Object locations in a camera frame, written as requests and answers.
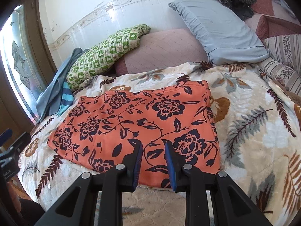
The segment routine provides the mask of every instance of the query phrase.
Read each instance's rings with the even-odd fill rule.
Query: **teal striped cloth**
[[[58,116],[61,116],[74,102],[74,96],[71,92],[71,89],[65,79],[63,83],[63,90],[62,90],[62,101],[60,109],[57,112]]]

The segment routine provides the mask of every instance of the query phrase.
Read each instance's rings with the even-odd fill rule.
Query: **leaf pattern blanket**
[[[109,90],[135,93],[175,85],[179,81],[201,80],[208,82],[211,91],[210,108],[216,123],[221,170],[231,176],[273,225],[288,225],[301,206],[298,121],[301,107],[260,72],[256,64],[213,67],[207,62],[187,62],[146,73],[86,80],[76,92],[75,104],[70,110],[60,117],[46,118],[33,133],[32,143],[22,152],[18,176],[24,189],[47,210],[81,173],[91,171],[63,159],[47,145],[52,131],[81,96],[93,98]],[[151,203],[145,200],[150,197]],[[124,225],[145,225],[146,222],[166,225],[166,222],[160,223],[162,216],[182,224],[185,217],[184,210],[179,210],[185,208],[185,200],[170,191],[137,189],[125,195],[124,203],[137,207],[131,213],[125,209]],[[160,206],[154,209],[152,203]]]

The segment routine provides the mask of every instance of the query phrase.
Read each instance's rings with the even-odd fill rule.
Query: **silver bolt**
[[[89,173],[89,172],[84,172],[83,174],[82,174],[82,178],[83,179],[87,179],[87,178],[89,178],[91,176],[91,174]]]
[[[190,170],[190,169],[192,169],[192,165],[187,163],[187,164],[184,164],[183,168],[185,170]]]
[[[116,165],[116,169],[117,170],[122,170],[122,169],[124,169],[125,168],[125,165],[124,164],[117,164]]]
[[[226,176],[227,176],[227,173],[224,172],[224,171],[219,171],[219,176],[220,176],[220,177],[226,177]]]

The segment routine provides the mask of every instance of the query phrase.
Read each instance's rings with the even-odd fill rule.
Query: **person's finger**
[[[21,203],[18,199],[16,192],[14,191],[13,187],[11,186],[11,184],[9,182],[7,183],[7,189],[8,189],[8,193],[11,197],[11,200],[13,201],[13,205],[14,205],[16,211],[20,212],[21,211]]]

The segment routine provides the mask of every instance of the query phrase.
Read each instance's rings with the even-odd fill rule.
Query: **light blue pillow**
[[[175,0],[168,6],[181,15],[215,65],[257,63],[269,57],[257,35],[218,0]]]

